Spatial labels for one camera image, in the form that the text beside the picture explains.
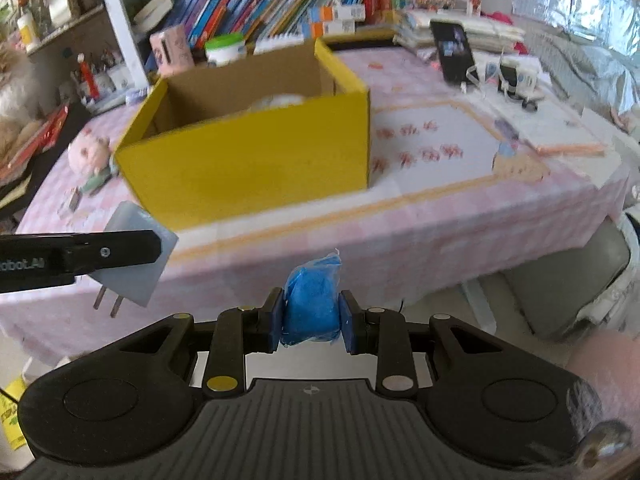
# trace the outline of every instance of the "yellow circle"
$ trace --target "yellow circle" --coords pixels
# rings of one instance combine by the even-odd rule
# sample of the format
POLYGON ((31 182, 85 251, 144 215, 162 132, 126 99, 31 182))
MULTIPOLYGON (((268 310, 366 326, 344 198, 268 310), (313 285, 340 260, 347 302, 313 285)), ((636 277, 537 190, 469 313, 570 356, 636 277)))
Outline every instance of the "yellow circle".
POLYGON ((230 392, 238 386, 238 381, 228 375, 218 375, 207 381, 207 388, 212 392, 230 392))

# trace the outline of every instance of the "yellow cardboard box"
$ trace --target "yellow cardboard box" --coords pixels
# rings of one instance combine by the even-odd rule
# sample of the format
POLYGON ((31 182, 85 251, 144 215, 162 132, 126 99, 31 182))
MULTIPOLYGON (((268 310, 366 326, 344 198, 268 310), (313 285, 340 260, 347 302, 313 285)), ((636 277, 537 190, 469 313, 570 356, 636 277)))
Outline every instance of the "yellow cardboard box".
POLYGON ((115 152, 172 230, 366 189, 369 93, 321 41, 161 79, 115 152), (302 104, 247 112, 276 94, 302 104))

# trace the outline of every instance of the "pink pencil holder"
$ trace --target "pink pencil holder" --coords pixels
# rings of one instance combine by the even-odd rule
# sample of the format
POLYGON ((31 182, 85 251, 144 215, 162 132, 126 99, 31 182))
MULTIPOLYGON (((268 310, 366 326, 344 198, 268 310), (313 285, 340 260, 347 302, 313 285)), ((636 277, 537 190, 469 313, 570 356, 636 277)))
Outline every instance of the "pink pencil holder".
POLYGON ((160 75, 178 74, 194 66, 183 24, 180 23, 161 32, 156 32, 151 35, 149 41, 156 57, 160 75))

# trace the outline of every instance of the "yellow packet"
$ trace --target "yellow packet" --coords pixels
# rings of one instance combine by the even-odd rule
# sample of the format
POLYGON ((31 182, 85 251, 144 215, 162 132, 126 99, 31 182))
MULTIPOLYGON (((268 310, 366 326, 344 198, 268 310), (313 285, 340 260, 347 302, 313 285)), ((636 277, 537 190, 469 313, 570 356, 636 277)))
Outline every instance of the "yellow packet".
MULTIPOLYGON (((22 377, 18 377, 4 390, 14 399, 20 400, 26 389, 27 385, 24 384, 22 377)), ((2 420, 2 428, 12 450, 15 451, 27 443, 20 425, 18 425, 18 406, 2 395, 0 395, 0 420, 2 420)))

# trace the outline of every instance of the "black phone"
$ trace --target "black phone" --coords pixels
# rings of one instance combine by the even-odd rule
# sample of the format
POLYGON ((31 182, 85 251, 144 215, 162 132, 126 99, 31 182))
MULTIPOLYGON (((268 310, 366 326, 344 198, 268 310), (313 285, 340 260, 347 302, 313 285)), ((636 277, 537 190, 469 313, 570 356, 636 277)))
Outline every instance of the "black phone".
MULTIPOLYGON (((455 85, 471 83, 466 73, 476 65, 465 29, 459 23, 431 20, 431 32, 438 49, 444 81, 455 85)), ((478 70, 471 71, 478 79, 478 70)))

